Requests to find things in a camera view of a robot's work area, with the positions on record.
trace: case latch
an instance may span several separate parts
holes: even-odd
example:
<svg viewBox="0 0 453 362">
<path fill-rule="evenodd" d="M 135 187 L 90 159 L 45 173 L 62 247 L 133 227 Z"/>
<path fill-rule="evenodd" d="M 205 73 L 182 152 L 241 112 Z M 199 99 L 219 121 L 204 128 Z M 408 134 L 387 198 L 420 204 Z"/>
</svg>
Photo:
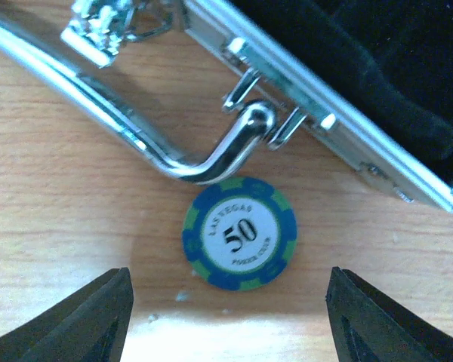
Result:
<svg viewBox="0 0 453 362">
<path fill-rule="evenodd" d="M 140 12 L 153 15 L 160 23 L 137 33 Z M 173 14 L 159 0 L 76 0 L 72 19 L 61 38 L 83 57 L 103 68 L 110 66 L 125 42 L 143 41 L 171 29 Z"/>
<path fill-rule="evenodd" d="M 275 67 L 265 63 L 243 38 L 235 37 L 225 44 L 222 56 L 237 70 L 247 67 L 233 91 L 225 96 L 224 112 L 241 109 L 248 92 L 258 85 L 262 78 L 264 82 L 258 85 L 258 90 L 286 113 L 284 123 L 267 141 L 269 149 L 277 150 L 285 145 L 302 124 L 315 133 L 334 129 L 336 116 L 296 89 Z"/>
</svg>

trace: green stripe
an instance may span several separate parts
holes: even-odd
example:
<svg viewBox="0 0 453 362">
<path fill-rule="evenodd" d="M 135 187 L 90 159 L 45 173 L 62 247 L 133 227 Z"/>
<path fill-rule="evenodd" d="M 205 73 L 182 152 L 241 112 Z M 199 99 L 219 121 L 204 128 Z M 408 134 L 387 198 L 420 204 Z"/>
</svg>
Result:
<svg viewBox="0 0 453 362">
<path fill-rule="evenodd" d="M 183 224 L 183 230 L 193 230 L 193 226 L 195 225 L 196 218 L 198 217 L 199 210 L 195 207 L 191 206 L 186 214 L 186 218 Z"/>
<path fill-rule="evenodd" d="M 231 179 L 226 179 L 220 183 L 221 191 L 231 190 L 231 189 L 241 189 L 243 187 L 244 177 L 233 177 Z"/>
<path fill-rule="evenodd" d="M 202 248 L 202 242 L 199 239 L 189 238 L 184 241 L 184 249 L 188 253 L 196 253 Z"/>
<path fill-rule="evenodd" d="M 279 205 L 280 210 L 286 211 L 291 208 L 290 204 L 288 203 L 287 199 L 280 193 L 279 190 L 275 190 L 273 195 L 270 197 L 272 200 Z"/>
<path fill-rule="evenodd" d="M 287 245 L 285 246 L 284 253 L 282 255 L 282 259 L 286 263 L 290 262 L 292 257 L 294 256 L 295 246 L 297 245 L 297 240 L 287 241 Z"/>
<path fill-rule="evenodd" d="M 205 280 L 208 280 L 208 278 L 211 275 L 211 272 L 205 268 L 205 266 L 200 262 L 199 260 L 196 260 L 195 262 L 192 262 L 191 265 L 195 269 L 195 271 Z"/>
<path fill-rule="evenodd" d="M 250 290 L 261 287 L 263 284 L 259 278 L 252 279 L 250 281 L 243 281 L 240 283 L 240 291 Z"/>
</svg>

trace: wood grain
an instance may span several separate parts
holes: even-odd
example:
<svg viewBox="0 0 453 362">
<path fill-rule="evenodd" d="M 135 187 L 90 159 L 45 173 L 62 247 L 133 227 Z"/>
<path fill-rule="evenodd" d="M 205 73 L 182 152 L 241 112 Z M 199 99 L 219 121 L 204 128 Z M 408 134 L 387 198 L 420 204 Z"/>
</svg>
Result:
<svg viewBox="0 0 453 362">
<path fill-rule="evenodd" d="M 57 40 L 66 3 L 1 9 Z M 220 99 L 237 77 L 187 35 L 127 46 L 103 78 L 195 151 L 230 122 Z M 0 336 L 127 266 L 123 361 L 336 360 L 324 301 L 336 265 L 453 336 L 453 215 L 369 189 L 302 132 L 278 152 L 260 147 L 241 174 L 290 199 L 300 238 L 278 280 L 228 293 L 192 276 L 183 255 L 183 218 L 201 188 L 157 173 L 0 53 Z M 189 298 L 177 302 L 181 291 Z"/>
</svg>

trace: blue poker chip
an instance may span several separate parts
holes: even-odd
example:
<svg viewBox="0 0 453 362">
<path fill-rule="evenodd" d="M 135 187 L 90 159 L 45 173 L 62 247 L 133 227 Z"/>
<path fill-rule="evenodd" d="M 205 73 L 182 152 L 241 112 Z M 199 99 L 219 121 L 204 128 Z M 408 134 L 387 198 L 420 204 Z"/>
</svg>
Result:
<svg viewBox="0 0 453 362">
<path fill-rule="evenodd" d="M 277 278 L 297 245 L 288 200 L 268 183 L 233 177 L 194 200 L 183 224 L 183 249 L 195 271 L 225 290 L 252 290 Z"/>
</svg>

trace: chrome handle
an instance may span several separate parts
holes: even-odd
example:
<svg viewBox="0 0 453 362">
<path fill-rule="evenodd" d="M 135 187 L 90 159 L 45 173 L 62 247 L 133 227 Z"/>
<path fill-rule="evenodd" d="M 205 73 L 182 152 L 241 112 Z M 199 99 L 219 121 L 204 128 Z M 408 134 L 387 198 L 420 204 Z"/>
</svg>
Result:
<svg viewBox="0 0 453 362">
<path fill-rule="evenodd" d="M 276 111 L 270 102 L 249 103 L 213 152 L 198 162 L 198 157 L 172 144 L 108 87 L 2 15 L 0 49 L 118 135 L 161 172 L 187 182 L 204 185 L 227 178 L 276 129 Z"/>
</svg>

